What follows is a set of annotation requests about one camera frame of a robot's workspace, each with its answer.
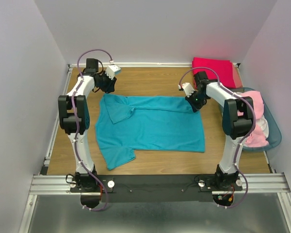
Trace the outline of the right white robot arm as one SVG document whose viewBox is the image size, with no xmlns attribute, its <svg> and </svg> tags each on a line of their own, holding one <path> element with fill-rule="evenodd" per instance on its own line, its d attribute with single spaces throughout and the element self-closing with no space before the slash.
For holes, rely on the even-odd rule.
<svg viewBox="0 0 291 233">
<path fill-rule="evenodd" d="M 215 174 L 210 176 L 210 185 L 217 190 L 225 190 L 237 184 L 243 143 L 256 126 L 253 100 L 232 92 L 218 78 L 210 80 L 204 71 L 196 73 L 194 81 L 196 88 L 182 81 L 178 84 L 193 112 L 199 111 L 209 99 L 214 99 L 223 108 L 224 153 Z"/>
</svg>

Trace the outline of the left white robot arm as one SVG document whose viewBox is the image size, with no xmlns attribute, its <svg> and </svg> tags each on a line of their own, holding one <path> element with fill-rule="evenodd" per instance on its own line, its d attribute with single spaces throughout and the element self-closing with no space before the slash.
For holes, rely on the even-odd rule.
<svg viewBox="0 0 291 233">
<path fill-rule="evenodd" d="M 95 177 L 97 172 L 88 144 L 90 114 L 87 97 L 94 89 L 107 94 L 113 92 L 116 74 L 121 68 L 111 60 L 105 69 L 99 71 L 98 64 L 97 59 L 86 59 L 86 67 L 79 70 L 74 87 L 58 97 L 60 127 L 71 142 L 76 161 L 76 172 L 68 182 L 72 192 L 96 192 L 101 188 Z"/>
</svg>

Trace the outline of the teal t shirt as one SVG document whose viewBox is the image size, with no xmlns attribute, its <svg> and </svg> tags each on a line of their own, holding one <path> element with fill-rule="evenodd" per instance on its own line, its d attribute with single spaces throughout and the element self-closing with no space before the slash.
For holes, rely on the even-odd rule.
<svg viewBox="0 0 291 233">
<path fill-rule="evenodd" d="M 95 125 L 108 170 L 135 159 L 136 150 L 205 152 L 201 114 L 182 97 L 105 94 Z"/>
</svg>

